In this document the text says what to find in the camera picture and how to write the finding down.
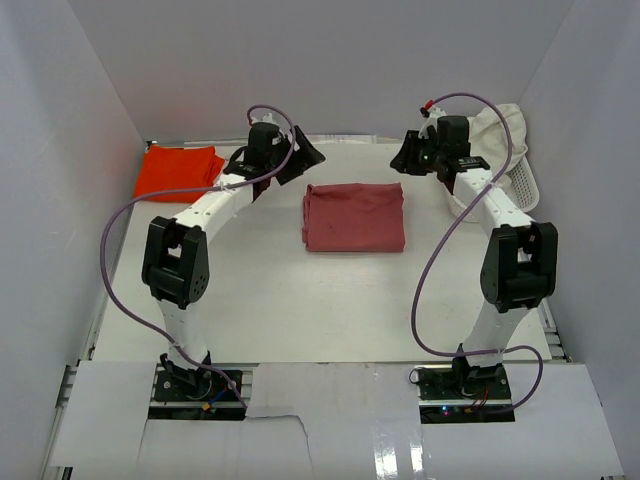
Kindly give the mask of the pink t-shirt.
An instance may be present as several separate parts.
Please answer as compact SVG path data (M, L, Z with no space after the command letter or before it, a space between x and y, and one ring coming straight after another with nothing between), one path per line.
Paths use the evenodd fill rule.
M302 242L313 253L401 253L403 204L399 183L309 184Z

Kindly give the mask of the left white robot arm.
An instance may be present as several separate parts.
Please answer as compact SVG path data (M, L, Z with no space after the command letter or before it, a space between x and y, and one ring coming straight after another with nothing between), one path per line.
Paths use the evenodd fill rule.
M142 280L157 301L171 337L160 363L188 398L204 397L216 376L205 368L211 363L210 349L195 310L210 281L210 241L269 188L271 174L283 186L324 160L299 126L286 134L272 122L256 122L247 144L230 156L216 179L216 191L203 194L171 218L158 216L151 221Z

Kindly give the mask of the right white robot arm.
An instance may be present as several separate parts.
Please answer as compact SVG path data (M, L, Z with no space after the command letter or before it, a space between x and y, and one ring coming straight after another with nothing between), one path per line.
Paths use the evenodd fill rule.
M488 237L480 270L484 303L450 374L459 396L475 398L502 372L520 322L555 290L558 231L550 222L534 221L496 185L487 161L471 153L463 116L442 116L421 131L408 131L390 166L412 176L435 174L470 207Z

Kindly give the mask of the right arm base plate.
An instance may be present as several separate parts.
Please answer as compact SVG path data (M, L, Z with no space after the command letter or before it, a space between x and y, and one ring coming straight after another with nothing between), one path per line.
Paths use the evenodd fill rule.
M462 386L451 368L413 368L408 381L417 388L423 425L512 423L512 394L504 371L493 379Z

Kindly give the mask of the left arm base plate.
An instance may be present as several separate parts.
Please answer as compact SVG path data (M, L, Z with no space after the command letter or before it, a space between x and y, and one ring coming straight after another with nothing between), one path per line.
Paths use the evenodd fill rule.
M245 408L232 387L242 392L244 372L225 370L230 382L206 372L192 393L185 393L176 379L159 367L154 378L148 409L149 420L243 421Z

